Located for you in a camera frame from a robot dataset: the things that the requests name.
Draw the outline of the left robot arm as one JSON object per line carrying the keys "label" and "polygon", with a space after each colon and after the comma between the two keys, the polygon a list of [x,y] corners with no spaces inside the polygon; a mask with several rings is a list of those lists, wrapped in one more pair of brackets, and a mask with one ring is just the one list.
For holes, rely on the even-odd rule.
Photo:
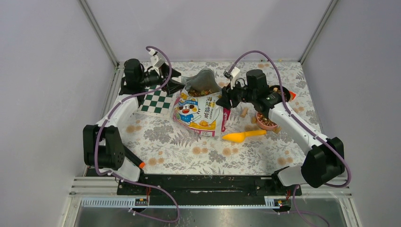
{"label": "left robot arm", "polygon": [[183,89],[175,80],[181,73],[172,69],[164,60],[145,68],[137,59],[124,62],[124,75],[120,92],[112,109],[95,125],[83,129],[83,156],[87,166],[94,167],[99,175],[113,175],[129,181],[129,189],[142,194],[147,182],[140,177],[144,162],[123,144],[120,130],[145,101],[147,88],[162,86],[169,95]]}

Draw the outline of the yellow plastic scoop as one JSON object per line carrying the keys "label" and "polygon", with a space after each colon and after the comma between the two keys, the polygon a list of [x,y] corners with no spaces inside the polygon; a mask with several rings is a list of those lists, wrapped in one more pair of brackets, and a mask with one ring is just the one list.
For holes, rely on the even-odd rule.
{"label": "yellow plastic scoop", "polygon": [[223,140],[228,140],[235,143],[242,143],[248,137],[265,135],[266,130],[244,131],[238,133],[230,133],[222,137]]}

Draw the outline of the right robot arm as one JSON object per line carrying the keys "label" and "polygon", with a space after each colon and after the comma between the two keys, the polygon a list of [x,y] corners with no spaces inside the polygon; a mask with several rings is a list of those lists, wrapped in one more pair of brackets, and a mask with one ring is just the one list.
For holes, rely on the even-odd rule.
{"label": "right robot arm", "polygon": [[269,87],[262,70],[248,71],[244,85],[238,73],[238,69],[234,73],[224,72],[230,83],[222,88],[217,105],[231,109],[240,102],[251,103],[258,113],[281,127],[305,154],[303,164],[285,167],[272,174],[274,193],[283,195],[296,184],[318,188],[344,173],[344,146],[339,138],[330,139],[301,119],[287,105],[290,94],[279,85]]}

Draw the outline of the cat food bag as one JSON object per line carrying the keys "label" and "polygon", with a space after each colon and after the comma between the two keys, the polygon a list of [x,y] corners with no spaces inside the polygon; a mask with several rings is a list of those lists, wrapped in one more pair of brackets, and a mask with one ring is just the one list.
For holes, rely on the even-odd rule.
{"label": "cat food bag", "polygon": [[221,136],[230,110],[217,105],[222,90],[215,80],[214,71],[202,69],[197,75],[184,77],[182,81],[184,88],[171,112],[173,121],[201,136]]}

